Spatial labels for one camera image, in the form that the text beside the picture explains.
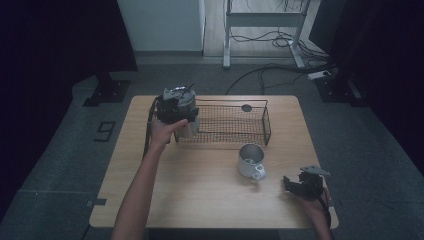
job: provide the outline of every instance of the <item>black curtain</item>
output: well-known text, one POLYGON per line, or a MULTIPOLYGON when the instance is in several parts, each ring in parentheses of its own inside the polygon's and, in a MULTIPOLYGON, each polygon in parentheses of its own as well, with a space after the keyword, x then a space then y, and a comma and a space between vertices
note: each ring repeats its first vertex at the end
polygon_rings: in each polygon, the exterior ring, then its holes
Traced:
POLYGON ((6 0, 0 24, 3 218, 62 121, 72 86, 137 67, 114 0, 6 0))

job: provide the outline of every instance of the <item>human hand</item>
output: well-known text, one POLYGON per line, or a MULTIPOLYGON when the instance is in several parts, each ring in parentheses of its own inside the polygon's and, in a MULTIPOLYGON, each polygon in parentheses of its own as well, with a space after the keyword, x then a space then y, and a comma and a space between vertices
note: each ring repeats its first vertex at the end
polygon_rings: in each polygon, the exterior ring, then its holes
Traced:
POLYGON ((188 123, 187 119, 180 120, 173 124, 166 124, 153 118, 151 124, 151 146, 160 147, 162 150, 171 139, 171 135, 177 129, 184 127, 188 123))

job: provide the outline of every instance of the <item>black stand base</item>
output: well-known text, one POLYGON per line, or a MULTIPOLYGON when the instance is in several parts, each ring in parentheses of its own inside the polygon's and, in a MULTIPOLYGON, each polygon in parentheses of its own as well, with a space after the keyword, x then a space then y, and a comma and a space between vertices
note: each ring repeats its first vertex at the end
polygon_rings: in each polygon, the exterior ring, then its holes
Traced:
POLYGON ((100 82, 91 98, 87 98, 84 107, 97 107, 100 103, 121 103, 124 100, 129 80, 100 82))
POLYGON ((315 84, 323 102, 350 103, 353 107, 366 107, 364 99, 352 83, 337 79, 316 79, 315 84))

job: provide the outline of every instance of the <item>metal cup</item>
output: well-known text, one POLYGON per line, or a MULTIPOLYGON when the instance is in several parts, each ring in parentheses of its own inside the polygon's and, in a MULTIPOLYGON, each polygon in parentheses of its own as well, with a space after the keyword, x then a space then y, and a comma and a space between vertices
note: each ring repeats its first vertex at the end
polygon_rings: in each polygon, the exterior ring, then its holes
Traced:
POLYGON ((256 144, 245 144, 239 151, 237 169, 241 175, 262 180, 266 177, 265 168, 262 165, 264 151, 256 144))

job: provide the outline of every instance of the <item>human arm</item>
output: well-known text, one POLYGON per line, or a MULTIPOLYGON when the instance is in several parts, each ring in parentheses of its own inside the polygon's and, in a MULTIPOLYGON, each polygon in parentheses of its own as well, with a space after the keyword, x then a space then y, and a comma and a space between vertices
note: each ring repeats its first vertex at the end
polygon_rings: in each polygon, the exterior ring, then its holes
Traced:
POLYGON ((153 119, 149 149, 119 208, 112 239, 142 239, 149 215, 159 158, 172 133, 186 124, 187 120, 167 125, 153 119))
MULTIPOLYGON (((296 196, 296 198, 305 210, 309 220, 312 222, 312 225, 314 226, 317 234, 317 238, 319 240, 331 240, 332 233, 327 225, 327 218, 319 200, 309 200, 300 196, 296 196)), ((330 193, 327 188, 324 188, 321 199, 323 199, 323 201, 328 205, 330 200, 330 193)))

